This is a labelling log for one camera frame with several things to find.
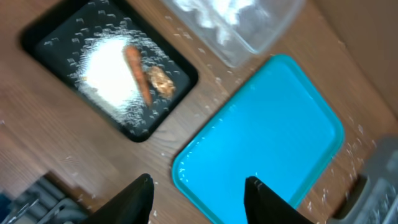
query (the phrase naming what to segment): orange vegetable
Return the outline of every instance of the orange vegetable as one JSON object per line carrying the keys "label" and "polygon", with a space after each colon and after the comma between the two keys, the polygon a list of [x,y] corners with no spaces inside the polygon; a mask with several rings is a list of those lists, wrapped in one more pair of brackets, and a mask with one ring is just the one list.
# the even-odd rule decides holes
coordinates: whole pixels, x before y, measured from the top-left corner
{"label": "orange vegetable", "polygon": [[144,72],[142,72],[141,54],[139,50],[133,46],[128,46],[124,50],[124,54],[131,68],[132,75],[136,79],[141,94],[144,97],[144,101],[146,105],[150,106],[152,104],[152,96],[150,95],[149,85],[147,83]]}

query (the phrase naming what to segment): wooden table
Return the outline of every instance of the wooden table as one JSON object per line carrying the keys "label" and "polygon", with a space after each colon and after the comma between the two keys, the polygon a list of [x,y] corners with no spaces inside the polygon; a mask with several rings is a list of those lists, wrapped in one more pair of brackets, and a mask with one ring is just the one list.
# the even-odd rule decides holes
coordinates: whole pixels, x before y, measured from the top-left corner
{"label": "wooden table", "polygon": [[[345,145],[298,209],[315,223],[323,223],[344,201],[374,141],[398,130],[396,118],[312,1],[268,54],[230,74],[158,0],[129,0],[200,72],[198,85],[152,137],[131,142],[21,49],[20,31],[58,1],[0,1],[0,187],[14,197],[52,171],[75,196],[79,189],[96,195],[84,201],[96,210],[146,172],[156,181],[152,223],[208,223],[174,187],[170,166],[270,53],[291,55],[345,127]],[[193,40],[174,35],[178,28]]]}

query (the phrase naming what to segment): brown food item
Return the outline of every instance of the brown food item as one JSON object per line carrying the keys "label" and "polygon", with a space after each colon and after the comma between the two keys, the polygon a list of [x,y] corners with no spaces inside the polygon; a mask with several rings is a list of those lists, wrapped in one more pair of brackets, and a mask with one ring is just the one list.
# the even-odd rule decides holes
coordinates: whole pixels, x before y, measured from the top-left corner
{"label": "brown food item", "polygon": [[175,86],[173,81],[158,66],[153,66],[147,72],[149,81],[164,98],[173,97]]}
{"label": "brown food item", "polygon": [[150,95],[149,85],[145,78],[144,72],[141,68],[141,54],[138,49],[133,46],[128,46],[124,50],[128,64],[131,68],[132,75],[136,79],[139,89],[146,105],[150,106],[152,104],[152,96]]}

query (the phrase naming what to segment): clear plastic container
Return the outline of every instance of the clear plastic container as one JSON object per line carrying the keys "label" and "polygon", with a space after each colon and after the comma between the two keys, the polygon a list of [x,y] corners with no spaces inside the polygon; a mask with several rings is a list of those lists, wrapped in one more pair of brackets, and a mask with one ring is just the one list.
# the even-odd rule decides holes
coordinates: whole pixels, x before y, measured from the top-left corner
{"label": "clear plastic container", "polygon": [[163,0],[229,67],[267,50],[304,0]]}

